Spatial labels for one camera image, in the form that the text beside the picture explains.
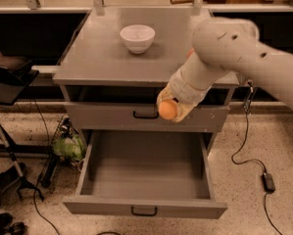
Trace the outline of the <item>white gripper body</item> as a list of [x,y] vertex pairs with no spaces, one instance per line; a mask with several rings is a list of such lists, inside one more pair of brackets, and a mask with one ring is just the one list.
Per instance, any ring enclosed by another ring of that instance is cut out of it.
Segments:
[[183,78],[181,70],[178,70],[171,76],[168,86],[173,97],[179,103],[191,105],[201,103],[211,88],[211,85],[206,88],[196,88]]

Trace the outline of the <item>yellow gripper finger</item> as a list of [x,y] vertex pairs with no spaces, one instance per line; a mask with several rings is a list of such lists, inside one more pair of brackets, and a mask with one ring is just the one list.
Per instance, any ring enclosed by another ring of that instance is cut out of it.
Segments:
[[172,100],[172,105],[175,111],[174,118],[172,119],[174,122],[184,120],[196,107],[196,104],[185,104],[176,100]]
[[169,85],[167,85],[157,96],[157,105],[160,106],[164,101],[172,100],[174,95]]

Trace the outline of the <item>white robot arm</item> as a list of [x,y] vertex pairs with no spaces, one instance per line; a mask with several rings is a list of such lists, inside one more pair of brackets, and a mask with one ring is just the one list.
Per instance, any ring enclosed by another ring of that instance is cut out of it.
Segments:
[[160,117],[182,121],[230,71],[251,79],[293,110],[293,54],[262,43],[250,21],[209,18],[195,28],[186,62],[158,95]]

